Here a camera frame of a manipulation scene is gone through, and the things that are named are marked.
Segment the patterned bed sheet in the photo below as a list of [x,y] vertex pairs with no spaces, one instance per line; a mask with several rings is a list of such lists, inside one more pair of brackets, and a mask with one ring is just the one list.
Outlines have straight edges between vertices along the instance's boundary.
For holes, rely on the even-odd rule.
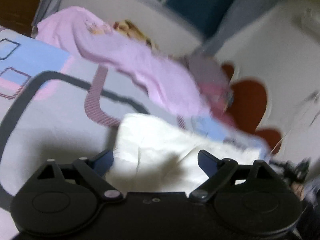
[[125,74],[0,27],[0,208],[9,210],[47,159],[69,163],[113,149],[127,113],[192,127],[153,104]]

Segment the dark blue panel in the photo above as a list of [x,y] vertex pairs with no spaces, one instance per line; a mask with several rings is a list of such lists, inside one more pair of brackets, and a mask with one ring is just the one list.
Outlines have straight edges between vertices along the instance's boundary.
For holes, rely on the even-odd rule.
[[234,0],[167,0],[171,9],[195,25],[207,38],[217,30]]

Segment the wooden surface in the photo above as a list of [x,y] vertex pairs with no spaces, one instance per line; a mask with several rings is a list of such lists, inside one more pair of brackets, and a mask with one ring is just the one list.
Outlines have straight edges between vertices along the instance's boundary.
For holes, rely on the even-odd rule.
[[40,0],[0,0],[0,25],[29,36],[39,2]]

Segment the crumpled white fabric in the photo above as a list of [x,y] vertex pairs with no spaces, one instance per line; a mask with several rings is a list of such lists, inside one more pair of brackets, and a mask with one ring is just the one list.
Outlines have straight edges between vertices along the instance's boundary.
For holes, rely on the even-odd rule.
[[189,195],[208,179],[198,166],[202,149],[239,164],[252,164],[259,158],[258,149],[241,151],[181,130],[158,117],[127,114],[118,130],[115,160],[106,181],[123,193],[184,191]]

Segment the pink cloth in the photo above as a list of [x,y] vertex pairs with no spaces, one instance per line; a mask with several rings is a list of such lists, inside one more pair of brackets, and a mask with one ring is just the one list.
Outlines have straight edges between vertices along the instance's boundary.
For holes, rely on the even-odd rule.
[[93,35],[88,30],[92,24],[105,23],[84,8],[70,7],[40,22],[36,39],[127,73],[146,87],[153,102],[172,114],[184,117],[209,114],[210,107],[184,67],[153,55],[145,44],[116,31]]

